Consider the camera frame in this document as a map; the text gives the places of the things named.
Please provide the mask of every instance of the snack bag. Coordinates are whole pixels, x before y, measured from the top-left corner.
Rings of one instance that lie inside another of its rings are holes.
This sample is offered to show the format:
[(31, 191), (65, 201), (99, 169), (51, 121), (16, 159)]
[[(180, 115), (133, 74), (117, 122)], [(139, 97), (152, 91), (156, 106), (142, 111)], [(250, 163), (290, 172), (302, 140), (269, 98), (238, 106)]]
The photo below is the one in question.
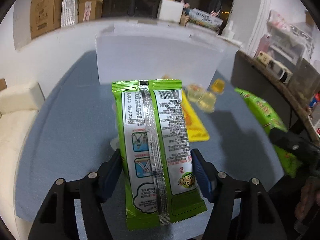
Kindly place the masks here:
[[(278, 128), (285, 132), (288, 131), (276, 111), (274, 111), (265, 100), (246, 90), (236, 88), (235, 91), (243, 97), (248, 108), (256, 117), (258, 122), (263, 126), (263, 129), (267, 135), (269, 135), (272, 128)], [(275, 145), (273, 147), (279, 157), (284, 171), (289, 174), (290, 177), (295, 178), (297, 168), (301, 165), (301, 162), (295, 155), (285, 151), (284, 149), (281, 149)]]
[(182, 91), (182, 112), (187, 126), (188, 138), (190, 142), (201, 142), (210, 139), (210, 135), (189, 103), (187, 96)]
[(127, 227), (166, 225), (207, 210), (192, 171), (181, 80), (113, 82)]

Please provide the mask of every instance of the white cardboard box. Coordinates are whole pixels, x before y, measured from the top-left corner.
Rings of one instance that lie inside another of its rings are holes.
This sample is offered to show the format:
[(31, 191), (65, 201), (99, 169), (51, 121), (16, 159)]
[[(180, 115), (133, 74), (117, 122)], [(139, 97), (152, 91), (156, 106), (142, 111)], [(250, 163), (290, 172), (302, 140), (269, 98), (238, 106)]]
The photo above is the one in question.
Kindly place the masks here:
[(179, 23), (183, 11), (183, 5), (184, 4), (181, 2), (161, 0), (157, 18), (159, 20)]
[(207, 88), (228, 44), (182, 26), (118, 23), (96, 37), (100, 84), (169, 75)]

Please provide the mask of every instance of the white sofa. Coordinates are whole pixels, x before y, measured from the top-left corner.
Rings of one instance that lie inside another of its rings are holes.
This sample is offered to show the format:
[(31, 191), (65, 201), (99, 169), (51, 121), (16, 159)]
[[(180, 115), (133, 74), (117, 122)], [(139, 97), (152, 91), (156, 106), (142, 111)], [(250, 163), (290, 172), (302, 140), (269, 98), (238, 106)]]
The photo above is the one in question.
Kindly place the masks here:
[(44, 103), (37, 82), (0, 91), (0, 216), (17, 240), (28, 239), (31, 223), (15, 215), (15, 182), (28, 132)]

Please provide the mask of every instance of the wooden shelf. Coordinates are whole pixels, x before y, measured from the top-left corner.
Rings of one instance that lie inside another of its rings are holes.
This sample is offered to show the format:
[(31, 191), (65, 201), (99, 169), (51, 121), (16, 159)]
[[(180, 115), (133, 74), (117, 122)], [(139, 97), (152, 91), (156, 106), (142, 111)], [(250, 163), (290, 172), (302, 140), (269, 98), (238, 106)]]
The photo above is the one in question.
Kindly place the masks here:
[(282, 95), (282, 97), (287, 101), (289, 105), (291, 105), (292, 109), (296, 113), (297, 117), (302, 121), (303, 125), (305, 126), (308, 134), (312, 142), (320, 146), (320, 138), (318, 134), (312, 127), (308, 119), (309, 113), (303, 109), (300, 103), (296, 100), (296, 98), (292, 95), (289, 89), (277, 80), (263, 65), (260, 61), (256, 60), (255, 58), (250, 57), (249, 55), (245, 54), (243, 51), (238, 50), (236, 53), (238, 56), (246, 60), (253, 68), (259, 71), (272, 85), (273, 87)]

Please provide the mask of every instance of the blue table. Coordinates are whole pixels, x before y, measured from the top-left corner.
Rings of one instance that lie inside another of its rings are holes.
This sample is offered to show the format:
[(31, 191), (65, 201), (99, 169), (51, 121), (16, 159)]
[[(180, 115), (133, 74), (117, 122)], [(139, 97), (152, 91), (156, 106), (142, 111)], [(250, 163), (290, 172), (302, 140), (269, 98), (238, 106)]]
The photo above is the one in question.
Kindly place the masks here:
[[(219, 69), (213, 81), (222, 78)], [(84, 54), (63, 76), (43, 105), (26, 141), (16, 182), (16, 213), (33, 221), (48, 190), (57, 178), (84, 177), (108, 161), (117, 136), (111, 85), (99, 85), (95, 51)], [(205, 160), (234, 179), (257, 177), (269, 190), (283, 175), (278, 157), (262, 127), (234, 88), (226, 83), (215, 111), (194, 109), (210, 134), (206, 142), (191, 143)], [(207, 212), (165, 227), (128, 231), (125, 223), (124, 176), (114, 194), (102, 205), (115, 240), (184, 240), (204, 232), (213, 204)], [(233, 216), (239, 212), (235, 203)], [(81, 239), (86, 239), (80, 202), (76, 215)]]

